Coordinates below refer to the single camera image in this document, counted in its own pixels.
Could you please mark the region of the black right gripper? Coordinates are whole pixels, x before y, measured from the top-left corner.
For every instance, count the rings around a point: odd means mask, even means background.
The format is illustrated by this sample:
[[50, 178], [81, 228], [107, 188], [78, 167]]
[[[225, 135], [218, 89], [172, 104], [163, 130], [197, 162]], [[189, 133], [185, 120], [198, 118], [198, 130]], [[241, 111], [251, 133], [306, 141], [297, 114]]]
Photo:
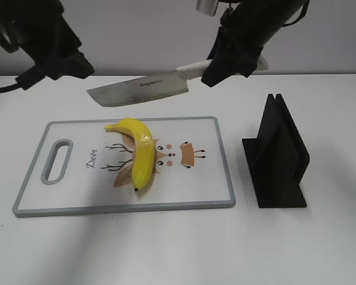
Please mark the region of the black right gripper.
[[265, 43], [284, 24], [284, 9], [284, 1], [241, 1], [227, 8], [201, 82], [214, 87], [232, 75], [249, 77]]

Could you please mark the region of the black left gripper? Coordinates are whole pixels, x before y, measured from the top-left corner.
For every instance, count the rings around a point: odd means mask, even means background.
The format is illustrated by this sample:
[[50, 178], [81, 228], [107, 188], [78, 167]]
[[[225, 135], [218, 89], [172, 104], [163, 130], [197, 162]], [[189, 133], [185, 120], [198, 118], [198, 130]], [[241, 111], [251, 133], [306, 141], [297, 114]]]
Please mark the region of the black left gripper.
[[61, 1], [0, 1], [0, 46], [22, 49], [38, 75], [85, 79], [93, 66], [79, 51], [82, 43], [63, 17]]

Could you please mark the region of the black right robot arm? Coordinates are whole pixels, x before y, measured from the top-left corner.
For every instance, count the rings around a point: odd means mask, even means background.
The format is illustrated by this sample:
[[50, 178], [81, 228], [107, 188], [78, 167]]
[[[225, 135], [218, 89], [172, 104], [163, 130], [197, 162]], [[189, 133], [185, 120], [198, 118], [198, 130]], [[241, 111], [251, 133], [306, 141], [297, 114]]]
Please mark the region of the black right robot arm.
[[299, 22], [309, 1], [236, 1], [220, 18], [210, 65], [201, 81], [213, 87], [228, 77], [250, 76], [258, 66], [264, 45], [283, 27]]

